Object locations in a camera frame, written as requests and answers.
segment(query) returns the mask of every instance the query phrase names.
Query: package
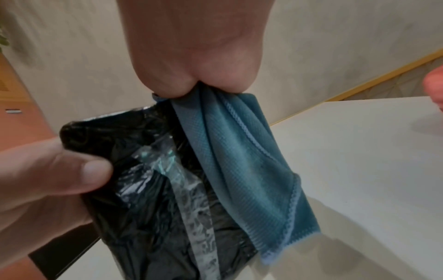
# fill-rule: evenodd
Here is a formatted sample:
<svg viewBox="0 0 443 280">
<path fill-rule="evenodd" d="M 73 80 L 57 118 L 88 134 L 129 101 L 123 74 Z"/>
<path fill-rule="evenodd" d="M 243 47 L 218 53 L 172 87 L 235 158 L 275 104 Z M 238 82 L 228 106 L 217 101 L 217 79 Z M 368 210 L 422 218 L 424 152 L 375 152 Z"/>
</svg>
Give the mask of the package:
<svg viewBox="0 0 443 280">
<path fill-rule="evenodd" d="M 169 101 L 65 125 L 66 149 L 114 166 L 83 200 L 126 280 L 222 280 L 256 250 L 212 190 Z"/>
</svg>

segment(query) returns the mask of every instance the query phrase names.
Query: white table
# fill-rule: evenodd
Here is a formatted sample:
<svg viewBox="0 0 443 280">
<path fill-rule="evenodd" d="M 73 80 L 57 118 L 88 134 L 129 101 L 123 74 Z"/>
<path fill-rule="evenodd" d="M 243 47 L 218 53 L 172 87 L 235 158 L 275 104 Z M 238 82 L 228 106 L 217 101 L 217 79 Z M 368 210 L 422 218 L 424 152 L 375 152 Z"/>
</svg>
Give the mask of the white table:
<svg viewBox="0 0 443 280">
<path fill-rule="evenodd" d="M 324 236 L 237 280 L 443 279 L 443 113 L 427 97 L 329 102 L 272 126 Z M 100 242 L 61 280 L 121 280 Z"/>
</svg>

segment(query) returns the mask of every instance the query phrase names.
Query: wooden floor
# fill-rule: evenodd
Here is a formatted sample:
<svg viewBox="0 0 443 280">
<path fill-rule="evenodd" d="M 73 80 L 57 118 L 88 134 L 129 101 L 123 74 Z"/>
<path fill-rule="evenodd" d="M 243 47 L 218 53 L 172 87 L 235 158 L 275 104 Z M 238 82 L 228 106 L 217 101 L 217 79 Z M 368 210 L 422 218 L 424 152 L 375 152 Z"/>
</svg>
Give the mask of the wooden floor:
<svg viewBox="0 0 443 280">
<path fill-rule="evenodd" d="M 8 109 L 21 113 L 10 114 Z M 25 87 L 0 54 L 0 151 L 48 139 L 54 134 Z M 45 280 L 28 257 L 0 270 L 1 280 Z"/>
</svg>

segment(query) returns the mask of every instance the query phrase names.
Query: microfiber cloth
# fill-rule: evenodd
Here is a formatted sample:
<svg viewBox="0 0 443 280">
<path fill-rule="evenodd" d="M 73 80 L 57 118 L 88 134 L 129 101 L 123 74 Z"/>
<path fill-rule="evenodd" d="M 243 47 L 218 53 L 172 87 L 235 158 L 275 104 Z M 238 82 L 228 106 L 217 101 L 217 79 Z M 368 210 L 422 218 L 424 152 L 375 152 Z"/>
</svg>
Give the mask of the microfiber cloth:
<svg viewBox="0 0 443 280">
<path fill-rule="evenodd" d="M 171 102 L 217 197 L 264 264 L 320 231 L 255 96 L 198 83 Z"/>
</svg>

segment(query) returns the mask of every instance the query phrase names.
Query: beige wall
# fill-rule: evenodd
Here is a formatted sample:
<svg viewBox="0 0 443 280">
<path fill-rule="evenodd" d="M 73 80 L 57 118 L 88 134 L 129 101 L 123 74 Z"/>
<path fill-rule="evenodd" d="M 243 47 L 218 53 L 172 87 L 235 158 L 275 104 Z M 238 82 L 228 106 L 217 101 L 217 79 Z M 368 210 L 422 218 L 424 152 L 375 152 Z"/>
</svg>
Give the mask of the beige wall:
<svg viewBox="0 0 443 280">
<path fill-rule="evenodd" d="M 11 0 L 5 54 L 54 130 L 152 104 L 113 0 Z M 270 123 L 443 48 L 441 0 L 277 0 L 250 92 Z"/>
</svg>

